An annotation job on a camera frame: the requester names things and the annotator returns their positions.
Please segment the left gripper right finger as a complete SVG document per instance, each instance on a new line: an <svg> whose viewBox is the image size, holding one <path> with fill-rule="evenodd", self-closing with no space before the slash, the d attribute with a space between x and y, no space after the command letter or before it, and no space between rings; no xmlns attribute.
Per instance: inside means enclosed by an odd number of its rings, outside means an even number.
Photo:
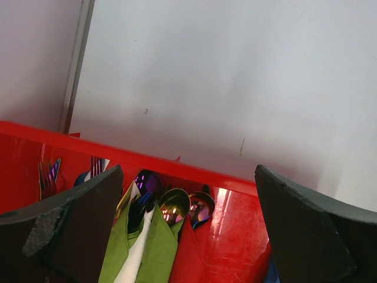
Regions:
<svg viewBox="0 0 377 283"><path fill-rule="evenodd" d="M281 282L376 282L376 212L263 165L255 182Z"/></svg>

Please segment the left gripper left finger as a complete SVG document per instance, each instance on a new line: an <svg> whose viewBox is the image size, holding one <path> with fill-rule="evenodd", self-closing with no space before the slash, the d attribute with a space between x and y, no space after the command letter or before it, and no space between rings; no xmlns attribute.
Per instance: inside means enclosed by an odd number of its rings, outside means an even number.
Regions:
<svg viewBox="0 0 377 283"><path fill-rule="evenodd" d="M124 174L1 215L1 282L98 282Z"/></svg>

